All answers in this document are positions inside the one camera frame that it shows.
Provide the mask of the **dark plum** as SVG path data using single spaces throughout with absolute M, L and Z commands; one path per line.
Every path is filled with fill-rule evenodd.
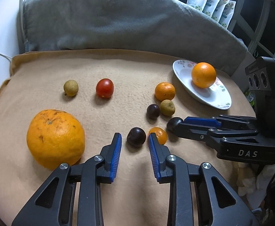
M 157 104 L 151 104 L 147 107 L 146 113 L 149 119 L 157 119 L 160 116 L 161 111 Z
M 133 127 L 127 135 L 127 142 L 133 147 L 141 147 L 145 141 L 146 133 L 140 127 Z
M 183 120 L 180 117 L 173 117 L 167 123 L 167 130 L 171 133 L 175 133 L 175 128 L 182 123 Z

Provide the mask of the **brown longan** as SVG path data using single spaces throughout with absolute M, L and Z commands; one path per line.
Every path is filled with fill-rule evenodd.
M 174 103 L 169 100 L 165 99 L 160 103 L 160 111 L 165 116 L 172 116 L 175 113 L 175 106 Z
M 75 80 L 68 80 L 64 83 L 63 89 L 66 96 L 73 97 L 79 91 L 79 85 Z

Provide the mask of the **large spotted orange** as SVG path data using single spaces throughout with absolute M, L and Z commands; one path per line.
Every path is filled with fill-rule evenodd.
M 32 119 L 27 146 L 35 161 L 49 170 L 61 163 L 74 165 L 85 151 L 85 131 L 73 115 L 46 109 Z

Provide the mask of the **red tomato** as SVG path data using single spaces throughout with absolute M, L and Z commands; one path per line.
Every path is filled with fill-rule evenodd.
M 96 94 L 100 98 L 111 98 L 114 93 L 114 84 L 110 79 L 101 79 L 96 85 Z

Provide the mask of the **floral white plate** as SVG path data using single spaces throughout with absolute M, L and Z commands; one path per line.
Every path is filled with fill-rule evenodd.
M 220 110 L 227 110 L 231 107 L 230 93 L 218 79 L 212 65 L 206 62 L 176 60 L 172 67 L 175 76 L 192 97 Z

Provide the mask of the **small orange kumquat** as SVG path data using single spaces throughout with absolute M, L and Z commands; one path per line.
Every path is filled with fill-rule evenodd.
M 168 140 L 168 135 L 164 129 L 162 129 L 160 127 L 153 127 L 149 130 L 148 135 L 150 135 L 151 133 L 155 133 L 158 143 L 160 145 L 166 144 L 166 142 Z

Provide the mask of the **smooth orange on plate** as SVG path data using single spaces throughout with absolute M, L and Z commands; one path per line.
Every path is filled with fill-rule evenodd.
M 192 82 L 198 88 L 209 88 L 216 81 L 215 68 L 206 62 L 197 63 L 191 71 Z

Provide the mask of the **small mandarin orange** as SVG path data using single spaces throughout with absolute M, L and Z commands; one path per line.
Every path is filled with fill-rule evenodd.
M 176 95 L 175 87 L 171 83 L 161 82 L 156 85 L 154 95 L 159 101 L 172 100 Z

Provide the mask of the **beige blanket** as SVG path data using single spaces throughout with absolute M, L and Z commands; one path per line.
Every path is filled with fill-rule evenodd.
M 81 50 L 29 53 L 14 57 L 12 77 L 0 89 L 0 219 L 11 225 L 21 208 L 51 171 L 33 159 L 26 142 L 33 117 L 55 109 L 72 114 L 85 131 L 85 152 L 81 162 L 100 153 L 114 133 L 122 134 L 122 151 L 115 181 L 101 185 L 105 225 L 166 225 L 169 185 L 156 182 L 146 143 L 136 149 L 126 143 L 133 127 L 146 134 L 152 127 L 166 128 L 168 118 L 146 117 L 155 102 L 154 89 L 160 82 L 176 88 L 174 116 L 211 117 L 220 114 L 255 116 L 244 94 L 224 72 L 218 78 L 228 89 L 232 106 L 221 111 L 196 101 L 173 73 L 176 58 L 130 50 Z M 96 84 L 103 78 L 114 83 L 111 99 L 96 96 Z M 74 79 L 79 92 L 64 95 L 63 85 Z M 220 160 L 205 144 L 177 139 L 168 134 L 171 153 L 189 163 L 210 162 L 237 189 L 237 169 Z

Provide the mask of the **grey cushion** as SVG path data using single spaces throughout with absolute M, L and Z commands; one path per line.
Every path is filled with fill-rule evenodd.
M 208 62 L 232 75 L 247 47 L 179 0 L 26 0 L 26 52 L 118 48 Z

